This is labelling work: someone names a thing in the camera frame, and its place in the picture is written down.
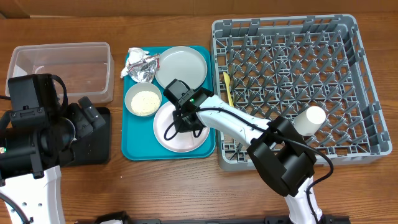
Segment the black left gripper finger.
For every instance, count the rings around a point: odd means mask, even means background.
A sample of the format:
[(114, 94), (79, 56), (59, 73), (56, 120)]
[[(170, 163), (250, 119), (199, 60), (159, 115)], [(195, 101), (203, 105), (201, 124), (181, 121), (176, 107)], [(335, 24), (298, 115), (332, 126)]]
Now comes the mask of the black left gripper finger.
[(93, 127), (87, 120), (83, 110), (77, 103), (71, 103), (67, 107), (67, 118), (75, 127), (75, 139), (79, 140), (93, 132)]
[(92, 125), (93, 129), (98, 129), (105, 125), (104, 118), (100, 115), (98, 110), (94, 107), (92, 102), (87, 96), (84, 96), (78, 100), (80, 104), (83, 115), (86, 117), (87, 121)]

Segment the large pinkish white plate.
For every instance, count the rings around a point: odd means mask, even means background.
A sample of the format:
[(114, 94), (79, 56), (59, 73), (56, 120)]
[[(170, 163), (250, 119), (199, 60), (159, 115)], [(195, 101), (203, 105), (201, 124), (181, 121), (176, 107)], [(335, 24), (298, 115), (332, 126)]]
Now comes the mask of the large pinkish white plate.
[(190, 131), (186, 133), (178, 133), (169, 141), (165, 140), (164, 133), (173, 121), (173, 111), (175, 111), (174, 105), (170, 102), (166, 102), (155, 114), (153, 128), (158, 142), (163, 147), (173, 152), (190, 152), (200, 147), (207, 139), (210, 133), (210, 128), (203, 128), (203, 131), (197, 138), (193, 135), (193, 131)]

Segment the grey bowl of rice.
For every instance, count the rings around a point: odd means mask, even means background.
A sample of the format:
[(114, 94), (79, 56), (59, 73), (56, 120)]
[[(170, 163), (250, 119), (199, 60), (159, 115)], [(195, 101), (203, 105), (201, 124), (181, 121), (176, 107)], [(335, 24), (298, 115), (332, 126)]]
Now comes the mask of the grey bowl of rice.
[(124, 96), (124, 105), (128, 112), (140, 117), (152, 116), (160, 108), (161, 92), (151, 83), (136, 83)]

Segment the yellow plastic spoon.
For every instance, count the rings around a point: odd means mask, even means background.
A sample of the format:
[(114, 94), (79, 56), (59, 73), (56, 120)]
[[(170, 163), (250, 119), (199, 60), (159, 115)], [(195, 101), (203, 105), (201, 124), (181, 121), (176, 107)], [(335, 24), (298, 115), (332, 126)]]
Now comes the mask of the yellow plastic spoon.
[(228, 103), (231, 107), (233, 107), (234, 104), (233, 104), (233, 99), (232, 99), (231, 90), (230, 90), (231, 80), (230, 80), (229, 75), (226, 72), (223, 72), (223, 77), (224, 77), (224, 82), (226, 85), (226, 93), (227, 93), (227, 97), (228, 97)]

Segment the white paper cup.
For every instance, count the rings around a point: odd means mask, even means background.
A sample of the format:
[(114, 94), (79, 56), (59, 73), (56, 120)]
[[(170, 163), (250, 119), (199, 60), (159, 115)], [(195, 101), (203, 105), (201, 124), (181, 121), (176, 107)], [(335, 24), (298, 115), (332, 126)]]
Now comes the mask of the white paper cup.
[(319, 106), (311, 106), (295, 117), (294, 128), (302, 136), (312, 136), (325, 120), (325, 111)]

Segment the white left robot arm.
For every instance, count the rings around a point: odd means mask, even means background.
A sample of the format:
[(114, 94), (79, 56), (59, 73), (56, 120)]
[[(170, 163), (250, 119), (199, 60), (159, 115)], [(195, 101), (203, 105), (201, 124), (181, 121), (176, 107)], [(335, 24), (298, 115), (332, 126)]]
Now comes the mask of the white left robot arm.
[(110, 158), (109, 109), (88, 97), (60, 100), (52, 74), (8, 80), (12, 108), (1, 118), (1, 200), (13, 223), (64, 223), (61, 168)]

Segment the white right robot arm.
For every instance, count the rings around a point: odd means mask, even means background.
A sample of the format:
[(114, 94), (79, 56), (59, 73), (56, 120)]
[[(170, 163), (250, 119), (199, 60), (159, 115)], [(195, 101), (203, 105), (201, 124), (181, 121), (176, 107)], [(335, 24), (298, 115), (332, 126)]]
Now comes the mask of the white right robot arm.
[(333, 163), (310, 147), (289, 120), (252, 116), (212, 91), (191, 89), (178, 79), (165, 87), (164, 96), (176, 109), (171, 123), (176, 133), (213, 128), (245, 144), (261, 179), (285, 198), (291, 223), (328, 221), (317, 205), (313, 188), (332, 175)]

